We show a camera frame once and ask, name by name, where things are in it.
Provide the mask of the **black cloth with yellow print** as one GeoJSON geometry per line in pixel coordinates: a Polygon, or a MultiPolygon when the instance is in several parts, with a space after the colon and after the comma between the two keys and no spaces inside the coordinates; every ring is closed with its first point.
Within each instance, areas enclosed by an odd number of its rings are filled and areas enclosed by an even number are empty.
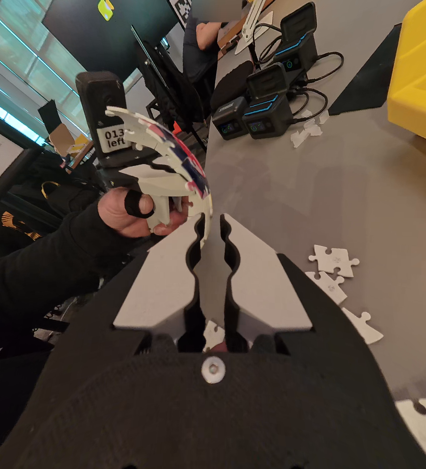
{"type": "Polygon", "coordinates": [[[67,172],[60,156],[44,150],[12,171],[10,186],[0,191],[0,257],[53,233],[99,198],[104,189],[94,159],[84,157],[67,172]]]}

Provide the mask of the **curved assembled puzzle ball section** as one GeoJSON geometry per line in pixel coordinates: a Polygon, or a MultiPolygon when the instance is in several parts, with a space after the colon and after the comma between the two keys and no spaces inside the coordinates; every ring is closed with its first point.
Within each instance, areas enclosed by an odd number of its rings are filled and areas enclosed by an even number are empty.
{"type": "MultiPolygon", "coordinates": [[[[175,172],[187,182],[189,195],[149,195],[154,202],[153,212],[147,218],[150,231],[153,231],[153,228],[160,223],[166,225],[169,223],[169,196],[187,196],[192,202],[188,217],[204,214],[204,234],[200,240],[200,247],[203,248],[210,233],[213,209],[210,187],[197,158],[181,140],[155,120],[142,114],[132,113],[128,109],[113,106],[108,106],[105,114],[108,117],[123,120],[124,140],[135,146],[132,155],[140,153],[142,149],[151,149],[157,154],[157,158],[153,161],[138,165],[146,164],[155,169],[164,169],[169,173],[175,172]]],[[[132,162],[123,163],[118,167],[104,168],[103,173],[112,187],[124,187],[141,193],[132,185],[131,178],[119,173],[120,170],[132,166],[137,165],[132,162]]]]}

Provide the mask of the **large black wall screen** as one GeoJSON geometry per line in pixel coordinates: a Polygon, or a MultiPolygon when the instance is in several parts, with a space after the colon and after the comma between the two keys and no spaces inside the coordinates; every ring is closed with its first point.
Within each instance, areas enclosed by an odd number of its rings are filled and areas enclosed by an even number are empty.
{"type": "Polygon", "coordinates": [[[132,26],[155,46],[177,23],[165,0],[54,0],[42,20],[86,71],[109,71],[122,80],[138,66],[132,26]]]}

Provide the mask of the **black battery charging case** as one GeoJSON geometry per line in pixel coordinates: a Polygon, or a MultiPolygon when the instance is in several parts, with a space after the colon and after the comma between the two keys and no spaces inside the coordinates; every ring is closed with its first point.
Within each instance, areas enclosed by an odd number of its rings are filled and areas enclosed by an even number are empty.
{"type": "Polygon", "coordinates": [[[282,43],[275,61],[282,63],[287,73],[307,72],[317,61],[314,33],[317,29],[314,2],[308,2],[285,16],[280,22],[282,43]]]}
{"type": "Polygon", "coordinates": [[[243,96],[221,105],[212,116],[212,124],[216,127],[223,140],[229,141],[248,134],[242,118],[248,107],[243,96]]]}
{"type": "Polygon", "coordinates": [[[289,85],[281,63],[256,71],[246,79],[251,101],[242,121],[253,139],[283,135],[295,123],[287,92],[289,85]]]}

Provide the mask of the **brown cardboard box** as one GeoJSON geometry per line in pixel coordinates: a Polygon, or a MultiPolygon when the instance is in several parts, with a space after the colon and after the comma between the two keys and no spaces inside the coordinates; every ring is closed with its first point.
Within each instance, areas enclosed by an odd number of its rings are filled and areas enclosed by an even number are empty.
{"type": "Polygon", "coordinates": [[[90,144],[90,140],[84,134],[74,138],[62,122],[50,133],[49,139],[58,155],[61,157],[69,155],[72,159],[75,159],[90,144]]]}

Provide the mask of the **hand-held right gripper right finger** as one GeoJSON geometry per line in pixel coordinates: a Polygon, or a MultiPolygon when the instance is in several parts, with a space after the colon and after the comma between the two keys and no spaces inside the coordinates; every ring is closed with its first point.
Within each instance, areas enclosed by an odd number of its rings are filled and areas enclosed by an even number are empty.
{"type": "Polygon", "coordinates": [[[273,248],[229,214],[220,216],[227,279],[224,326],[230,352],[248,351],[257,337],[310,331],[311,320],[273,248]]]}

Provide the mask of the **person's left forearm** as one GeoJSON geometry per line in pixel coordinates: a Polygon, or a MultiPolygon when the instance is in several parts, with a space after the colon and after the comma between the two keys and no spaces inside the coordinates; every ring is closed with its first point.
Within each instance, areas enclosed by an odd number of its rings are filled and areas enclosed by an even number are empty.
{"type": "Polygon", "coordinates": [[[105,225],[96,203],[69,214],[57,231],[0,258],[0,348],[67,299],[94,292],[134,249],[105,225]]]}

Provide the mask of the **yellow plastic bin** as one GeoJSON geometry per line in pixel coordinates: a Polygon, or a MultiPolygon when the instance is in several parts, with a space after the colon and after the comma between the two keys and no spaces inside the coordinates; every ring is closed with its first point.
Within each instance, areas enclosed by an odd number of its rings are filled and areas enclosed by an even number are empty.
{"type": "Polygon", "coordinates": [[[389,122],[426,139],[426,0],[403,19],[387,109],[389,122]]]}

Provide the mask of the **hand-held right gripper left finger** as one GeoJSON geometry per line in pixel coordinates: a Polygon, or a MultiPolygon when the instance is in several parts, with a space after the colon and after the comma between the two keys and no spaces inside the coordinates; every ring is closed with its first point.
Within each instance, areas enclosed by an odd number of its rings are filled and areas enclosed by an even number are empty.
{"type": "Polygon", "coordinates": [[[202,352],[206,321],[194,267],[201,258],[205,215],[197,214],[149,249],[117,313],[116,329],[169,335],[181,352],[202,352]]]}

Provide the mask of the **pile of clear plastic caps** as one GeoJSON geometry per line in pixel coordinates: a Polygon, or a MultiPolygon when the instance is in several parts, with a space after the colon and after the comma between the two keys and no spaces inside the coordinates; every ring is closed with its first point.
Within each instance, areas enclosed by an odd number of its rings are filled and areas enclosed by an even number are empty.
{"type": "Polygon", "coordinates": [[[318,137],[322,135],[321,126],[329,119],[329,111],[324,110],[318,116],[312,118],[312,113],[309,110],[303,111],[299,117],[304,118],[303,128],[293,132],[290,141],[294,148],[298,148],[309,137],[318,137]]]}

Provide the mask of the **printed code sheet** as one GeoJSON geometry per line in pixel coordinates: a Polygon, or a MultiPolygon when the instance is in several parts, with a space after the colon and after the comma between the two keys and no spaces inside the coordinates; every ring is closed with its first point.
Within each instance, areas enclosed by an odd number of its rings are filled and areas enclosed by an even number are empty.
{"type": "Polygon", "coordinates": [[[168,0],[169,7],[176,15],[178,23],[185,30],[187,26],[187,20],[191,11],[192,1],[191,0],[168,0]]]}

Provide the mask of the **black office chair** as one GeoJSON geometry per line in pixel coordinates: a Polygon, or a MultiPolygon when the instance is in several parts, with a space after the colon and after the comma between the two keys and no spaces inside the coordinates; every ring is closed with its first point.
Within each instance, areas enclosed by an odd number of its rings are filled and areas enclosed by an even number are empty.
{"type": "Polygon", "coordinates": [[[135,37],[139,70],[146,88],[155,98],[163,123],[169,130],[173,130],[177,123],[181,131],[191,133],[206,152],[207,140],[198,136],[194,123],[206,123],[210,114],[209,104],[178,69],[162,44],[152,46],[140,38],[134,25],[130,28],[135,37]]]}

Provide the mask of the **black round pad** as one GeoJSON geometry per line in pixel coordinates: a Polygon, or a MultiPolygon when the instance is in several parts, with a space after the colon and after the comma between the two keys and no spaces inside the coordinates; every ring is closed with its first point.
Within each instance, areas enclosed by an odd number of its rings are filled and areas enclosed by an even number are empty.
{"type": "Polygon", "coordinates": [[[227,73],[216,85],[210,99],[211,113],[216,112],[221,106],[234,101],[238,97],[244,97],[250,101],[246,79],[254,72],[254,64],[251,61],[241,63],[231,72],[227,73]]]}

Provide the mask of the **white flat base plate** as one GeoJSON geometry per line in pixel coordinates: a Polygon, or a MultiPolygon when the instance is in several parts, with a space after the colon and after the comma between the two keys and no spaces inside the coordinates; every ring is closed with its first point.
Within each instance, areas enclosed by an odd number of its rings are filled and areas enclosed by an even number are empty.
{"type": "MultiPolygon", "coordinates": [[[[257,24],[272,24],[273,22],[273,11],[270,11],[267,15],[263,15],[263,17],[257,20],[257,24]]],[[[267,30],[269,26],[260,26],[255,30],[255,39],[262,36],[267,30]]],[[[248,26],[244,26],[242,29],[242,33],[236,49],[234,51],[235,55],[240,54],[242,51],[247,49],[252,44],[252,30],[248,26]]]]}

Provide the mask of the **scattered white puzzle pieces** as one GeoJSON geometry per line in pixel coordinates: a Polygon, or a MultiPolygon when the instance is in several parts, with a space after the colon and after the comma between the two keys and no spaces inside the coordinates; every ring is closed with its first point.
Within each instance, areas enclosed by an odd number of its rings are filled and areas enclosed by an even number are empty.
{"type": "MultiPolygon", "coordinates": [[[[331,306],[333,306],[333,304],[339,306],[347,298],[346,294],[343,292],[339,285],[344,282],[344,278],[353,277],[352,266],[357,266],[359,264],[359,260],[356,258],[350,260],[346,249],[332,248],[331,254],[327,254],[326,247],[315,245],[314,250],[315,255],[311,255],[309,257],[309,260],[317,261],[320,278],[316,279],[315,273],[313,272],[306,272],[305,275],[309,279],[311,279],[317,287],[324,291],[327,296],[330,297],[333,302],[331,306]],[[328,275],[328,273],[333,273],[335,268],[339,270],[339,275],[336,279],[333,279],[328,275]]],[[[207,262],[209,264],[209,267],[207,269],[208,274],[205,273],[200,275],[200,286],[206,287],[206,290],[211,293],[210,299],[204,298],[208,301],[206,301],[202,307],[206,308],[204,309],[204,312],[208,312],[208,308],[216,308],[215,311],[217,312],[215,312],[213,316],[216,317],[217,315],[219,318],[219,300],[217,300],[215,303],[212,298],[214,297],[222,299],[222,305],[224,306],[227,283],[219,284],[219,281],[217,279],[213,279],[211,267],[213,264],[211,262],[207,262]]],[[[374,328],[367,324],[367,321],[371,319],[369,313],[363,312],[361,316],[358,317],[352,314],[346,308],[341,308],[341,312],[345,314],[347,319],[355,327],[355,329],[358,331],[358,333],[366,344],[369,345],[375,343],[381,338],[383,338],[383,334],[376,331],[374,328]]]]}

